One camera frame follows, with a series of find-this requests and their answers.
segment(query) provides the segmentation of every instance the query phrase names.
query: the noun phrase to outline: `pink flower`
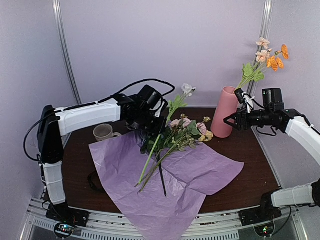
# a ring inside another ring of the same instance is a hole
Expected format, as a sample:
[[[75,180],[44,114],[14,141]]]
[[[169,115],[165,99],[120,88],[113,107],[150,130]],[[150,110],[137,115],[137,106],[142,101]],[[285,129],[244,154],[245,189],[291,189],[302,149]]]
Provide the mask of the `pink flower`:
[[[256,44],[258,46],[263,46],[264,49],[268,49],[269,48],[268,44],[270,44],[270,42],[267,39],[260,37],[259,41],[256,41]]]
[[[196,126],[198,127],[198,129],[202,135],[206,135],[208,130],[207,130],[207,127],[204,123],[199,122],[196,124]]]
[[[182,125],[184,128],[186,128],[186,127],[188,127],[188,125],[191,123],[191,120],[189,119],[189,118],[187,118],[187,117],[185,117],[184,119],[183,119],[183,121],[184,121],[184,124]]]
[[[270,52],[267,50],[262,50],[261,52],[257,52],[256,61],[259,63],[264,63],[268,58],[270,58]]]
[[[180,120],[179,120],[179,119],[173,120],[173,121],[170,123],[170,127],[171,127],[171,128],[176,127],[176,126],[178,126],[179,123],[180,123]]]

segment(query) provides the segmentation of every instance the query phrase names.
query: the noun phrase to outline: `pink rose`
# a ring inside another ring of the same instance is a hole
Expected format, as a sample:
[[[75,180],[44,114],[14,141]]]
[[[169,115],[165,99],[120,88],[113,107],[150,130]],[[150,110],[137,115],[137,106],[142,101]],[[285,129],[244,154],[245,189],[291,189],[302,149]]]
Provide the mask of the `pink rose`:
[[[208,130],[207,130],[207,127],[204,123],[199,122],[196,124],[196,126],[198,127],[198,129],[202,135],[206,135]]]
[[[183,126],[184,128],[188,127],[189,124],[191,123],[191,120],[190,120],[189,118],[187,118],[187,117],[185,117],[185,118],[183,119],[183,121],[184,121],[184,124],[183,124],[182,126]]]
[[[176,126],[178,126],[179,123],[180,123],[180,120],[178,120],[178,119],[173,120],[173,121],[170,123],[170,127],[171,127],[171,128],[176,127]]]

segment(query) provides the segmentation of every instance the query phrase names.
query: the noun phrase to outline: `black strap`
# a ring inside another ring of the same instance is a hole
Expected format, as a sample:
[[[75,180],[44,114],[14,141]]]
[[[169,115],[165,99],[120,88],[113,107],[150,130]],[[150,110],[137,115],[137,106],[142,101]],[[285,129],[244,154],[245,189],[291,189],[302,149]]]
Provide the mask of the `black strap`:
[[[90,185],[90,188],[91,188],[92,190],[94,190],[94,191],[97,191],[97,192],[100,192],[100,193],[105,194],[106,191],[104,190],[104,188],[103,188],[103,187],[97,187],[97,186],[94,184],[94,182],[92,181],[92,178],[93,178],[95,175],[98,176],[97,170],[93,171],[93,172],[90,173],[89,176],[88,176],[88,183],[89,183],[89,185]]]

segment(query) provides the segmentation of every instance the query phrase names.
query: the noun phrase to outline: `orange flower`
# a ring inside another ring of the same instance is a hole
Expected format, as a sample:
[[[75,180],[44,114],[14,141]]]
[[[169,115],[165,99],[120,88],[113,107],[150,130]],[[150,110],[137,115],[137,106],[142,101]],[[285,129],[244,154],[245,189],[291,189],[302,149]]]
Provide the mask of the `orange flower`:
[[[279,68],[283,69],[285,67],[285,65],[282,62],[280,57],[277,57],[275,60],[276,60],[276,63],[278,64]]]
[[[281,46],[281,52],[282,52],[282,56],[285,58],[285,59],[289,59],[289,53],[288,53],[288,48],[285,44],[283,44]]]
[[[276,61],[276,57],[275,56],[270,57],[266,62],[266,66],[268,68],[272,67],[272,69],[276,72],[278,70],[278,63]]]

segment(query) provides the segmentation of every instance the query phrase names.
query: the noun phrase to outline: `mug handle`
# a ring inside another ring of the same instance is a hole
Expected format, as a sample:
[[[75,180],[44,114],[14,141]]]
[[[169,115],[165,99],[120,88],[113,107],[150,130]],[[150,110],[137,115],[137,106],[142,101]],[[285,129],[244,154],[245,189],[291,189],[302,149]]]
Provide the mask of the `mug handle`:
[[[114,133],[112,134],[112,137],[120,137],[120,136],[122,136],[122,134],[119,133],[119,132],[114,132]]]

